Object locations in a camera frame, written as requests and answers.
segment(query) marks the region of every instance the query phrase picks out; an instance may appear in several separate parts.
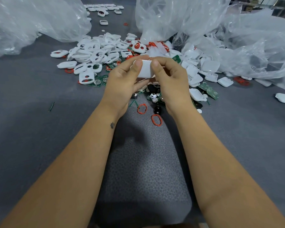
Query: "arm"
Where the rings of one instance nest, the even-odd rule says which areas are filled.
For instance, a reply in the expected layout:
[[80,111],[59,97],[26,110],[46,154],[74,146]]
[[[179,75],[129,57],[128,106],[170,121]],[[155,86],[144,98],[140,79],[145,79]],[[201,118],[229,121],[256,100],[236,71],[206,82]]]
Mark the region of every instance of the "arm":
[[87,227],[101,186],[115,125],[128,101],[149,80],[136,83],[142,61],[135,57],[110,72],[99,106],[75,138],[32,185],[1,228]]
[[209,227],[285,228],[285,218],[274,203],[194,108],[186,70],[169,58],[153,60],[152,69],[177,124],[198,205]]

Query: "forearm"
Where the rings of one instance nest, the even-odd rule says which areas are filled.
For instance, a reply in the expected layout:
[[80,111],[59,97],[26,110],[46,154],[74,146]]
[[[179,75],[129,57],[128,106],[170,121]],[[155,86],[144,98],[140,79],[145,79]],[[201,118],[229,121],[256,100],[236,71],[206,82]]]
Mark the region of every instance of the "forearm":
[[175,121],[194,192],[210,228],[285,227],[285,218],[276,206],[193,106]]
[[0,227],[86,227],[117,120],[109,109],[99,105]]

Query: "hand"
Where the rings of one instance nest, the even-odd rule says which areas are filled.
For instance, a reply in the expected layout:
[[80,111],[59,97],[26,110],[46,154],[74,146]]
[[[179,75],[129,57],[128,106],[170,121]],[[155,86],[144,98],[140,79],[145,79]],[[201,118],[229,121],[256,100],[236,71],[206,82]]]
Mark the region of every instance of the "hand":
[[172,58],[152,57],[150,60],[168,113],[175,118],[177,112],[192,105],[187,72]]
[[100,105],[105,105],[110,111],[117,113],[117,119],[127,111],[132,94],[150,81],[146,79],[137,83],[138,80],[136,79],[142,68],[142,60],[149,60],[149,56],[143,55],[130,58],[114,68],[109,74]]

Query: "gray table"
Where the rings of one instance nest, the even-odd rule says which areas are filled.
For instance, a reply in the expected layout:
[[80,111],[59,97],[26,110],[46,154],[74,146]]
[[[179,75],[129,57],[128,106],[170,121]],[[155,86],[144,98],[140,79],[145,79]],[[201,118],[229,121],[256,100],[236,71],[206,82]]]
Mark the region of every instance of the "gray table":
[[[102,29],[122,38],[139,34],[134,0],[83,2],[125,7],[122,15],[105,17],[109,26],[100,26],[100,17],[91,13],[89,35],[103,34]],[[0,221],[101,100],[104,87],[77,84],[78,77],[57,69],[60,60],[49,56],[75,45],[42,36],[20,55],[0,58]],[[202,115],[285,215],[285,104],[273,97],[285,91],[251,83],[248,88],[210,83],[219,99],[210,99],[211,106],[204,103]],[[132,106],[116,126],[93,220],[124,227],[201,220],[173,119],[164,110],[164,123],[156,127],[150,119],[152,103],[144,96],[138,103],[148,104],[147,113],[139,115]]]

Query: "gray tabletop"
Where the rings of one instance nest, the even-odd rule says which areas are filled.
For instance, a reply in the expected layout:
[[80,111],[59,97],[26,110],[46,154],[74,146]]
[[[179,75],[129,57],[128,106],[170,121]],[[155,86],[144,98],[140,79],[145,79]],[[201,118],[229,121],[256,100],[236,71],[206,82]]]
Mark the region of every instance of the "gray tabletop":
[[[100,26],[101,17],[91,13],[89,35],[104,34],[102,29],[122,38],[139,34],[134,0],[83,2],[125,7],[122,15],[110,11],[108,26]],[[44,35],[20,55],[0,58],[0,221],[101,100],[104,87],[79,85],[77,76],[57,69],[62,60],[49,56],[74,46]],[[203,117],[285,215],[285,104],[273,97],[285,91],[255,81],[248,88],[209,84],[219,99],[210,99],[211,106],[203,103]],[[154,126],[153,103],[144,95],[137,101],[146,103],[148,111],[140,115],[133,105],[117,123],[92,220],[102,226],[141,227],[202,219],[175,122],[164,110],[163,125]]]

